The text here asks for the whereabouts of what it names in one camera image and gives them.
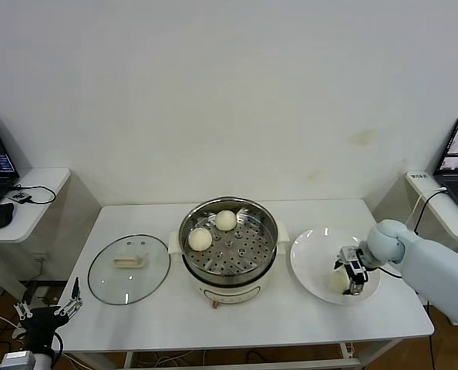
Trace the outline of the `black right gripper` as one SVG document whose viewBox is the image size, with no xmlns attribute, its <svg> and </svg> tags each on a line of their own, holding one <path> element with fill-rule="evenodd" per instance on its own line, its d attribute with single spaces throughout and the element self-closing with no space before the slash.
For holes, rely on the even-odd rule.
<svg viewBox="0 0 458 370">
<path fill-rule="evenodd" d="M 344 267 L 342 260 L 337 260 L 334 263 L 334 270 Z M 358 261 L 352 261 L 345 265 L 345 271 L 349 277 L 348 287 L 342 292 L 343 295 L 357 296 L 362 293 L 364 284 L 362 283 L 362 267 Z"/>
</svg>

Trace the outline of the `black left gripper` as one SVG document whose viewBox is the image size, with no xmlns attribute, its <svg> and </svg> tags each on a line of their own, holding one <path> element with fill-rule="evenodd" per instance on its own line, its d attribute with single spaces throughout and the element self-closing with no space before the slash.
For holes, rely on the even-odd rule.
<svg viewBox="0 0 458 370">
<path fill-rule="evenodd" d="M 71 298 L 60 309 L 58 307 L 35 308 L 30 310 L 25 302 L 16 302 L 16 310 L 25 329 L 24 349 L 50 349 L 54 334 L 66 324 L 65 316 L 73 316 L 83 305 L 80 296 L 79 279 L 74 280 Z"/>
</svg>

